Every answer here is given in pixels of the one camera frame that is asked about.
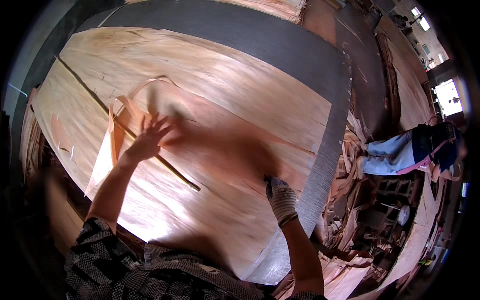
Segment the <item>jeans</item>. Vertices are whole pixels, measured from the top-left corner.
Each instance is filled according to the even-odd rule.
[[[415,165],[412,130],[386,141],[371,142],[367,145],[367,152],[371,156],[363,159],[361,164],[363,172],[373,175],[396,175],[397,171]]]

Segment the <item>striped glove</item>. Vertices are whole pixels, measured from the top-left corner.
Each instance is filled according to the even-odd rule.
[[[281,228],[289,221],[298,218],[295,210],[297,195],[288,183],[277,177],[266,177],[264,180],[267,182],[267,199],[278,221],[278,226]]]

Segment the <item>patterned shirt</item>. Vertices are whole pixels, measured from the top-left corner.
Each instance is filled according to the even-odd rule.
[[[88,219],[65,261],[68,299],[275,299],[248,288],[193,252],[155,244],[145,261],[97,218]],[[299,292],[292,300],[324,300]]]

